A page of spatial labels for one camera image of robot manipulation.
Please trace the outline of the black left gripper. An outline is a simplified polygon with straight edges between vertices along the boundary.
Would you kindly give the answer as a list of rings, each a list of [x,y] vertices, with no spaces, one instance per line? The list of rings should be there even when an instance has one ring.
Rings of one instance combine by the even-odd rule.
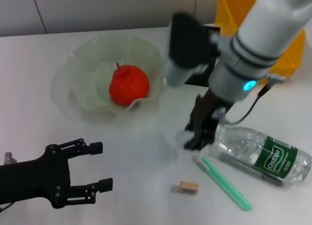
[[[87,145],[83,138],[79,138],[58,146],[49,145],[44,154],[35,160],[2,165],[0,203],[14,203],[42,197],[49,200],[53,208],[95,204],[97,192],[113,190],[113,178],[87,185],[70,186],[67,159],[102,152],[102,142]]]

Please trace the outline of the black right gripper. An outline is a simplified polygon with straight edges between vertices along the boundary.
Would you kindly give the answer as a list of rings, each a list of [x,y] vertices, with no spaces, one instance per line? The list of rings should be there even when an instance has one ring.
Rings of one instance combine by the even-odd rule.
[[[193,136],[184,144],[184,149],[201,150],[212,144],[218,126],[218,120],[213,118],[213,114],[219,108],[228,111],[233,104],[218,97],[211,88],[203,96],[198,95],[191,112],[191,122],[185,127],[185,131],[191,132]]]

